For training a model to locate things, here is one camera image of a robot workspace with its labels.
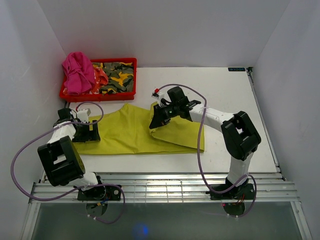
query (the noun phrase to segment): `camouflage fabric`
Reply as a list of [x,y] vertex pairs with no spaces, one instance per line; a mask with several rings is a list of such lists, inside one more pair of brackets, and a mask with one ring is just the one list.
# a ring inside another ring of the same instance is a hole
[[108,76],[108,84],[99,89],[101,94],[116,94],[134,90],[134,66],[125,62],[93,62]]

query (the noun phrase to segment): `blue light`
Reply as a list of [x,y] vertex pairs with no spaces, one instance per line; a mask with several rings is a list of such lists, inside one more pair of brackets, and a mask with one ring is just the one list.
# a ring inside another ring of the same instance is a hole
[[138,223],[132,228],[132,233],[135,240],[144,240],[147,239],[149,228],[143,223]]
[[147,235],[148,232],[149,232],[147,226],[143,226],[142,228],[143,228],[143,233],[144,233],[144,235]]

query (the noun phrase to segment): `glass panel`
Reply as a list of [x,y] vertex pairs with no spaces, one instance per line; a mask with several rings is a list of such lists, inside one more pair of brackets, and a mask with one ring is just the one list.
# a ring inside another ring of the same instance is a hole
[[[121,206],[109,204],[102,218],[113,219]],[[224,214],[221,203],[132,203],[118,222],[106,225],[87,217],[85,203],[43,203],[32,239],[301,239],[290,202],[257,202],[239,219]]]

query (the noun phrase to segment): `small label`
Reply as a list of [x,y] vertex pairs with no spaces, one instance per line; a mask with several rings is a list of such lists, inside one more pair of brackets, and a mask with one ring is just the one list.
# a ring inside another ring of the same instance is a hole
[[228,67],[229,72],[245,72],[244,67]]

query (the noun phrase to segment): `clothing pile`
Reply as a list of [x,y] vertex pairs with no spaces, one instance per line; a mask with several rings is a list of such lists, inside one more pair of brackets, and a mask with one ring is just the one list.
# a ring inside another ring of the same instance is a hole
[[82,52],[72,52],[62,66],[66,75],[64,95],[105,95],[134,89],[132,62],[91,62]]
[[108,77],[108,83],[99,87],[100,94],[116,94],[134,90],[133,63],[93,62],[94,69],[102,70]]

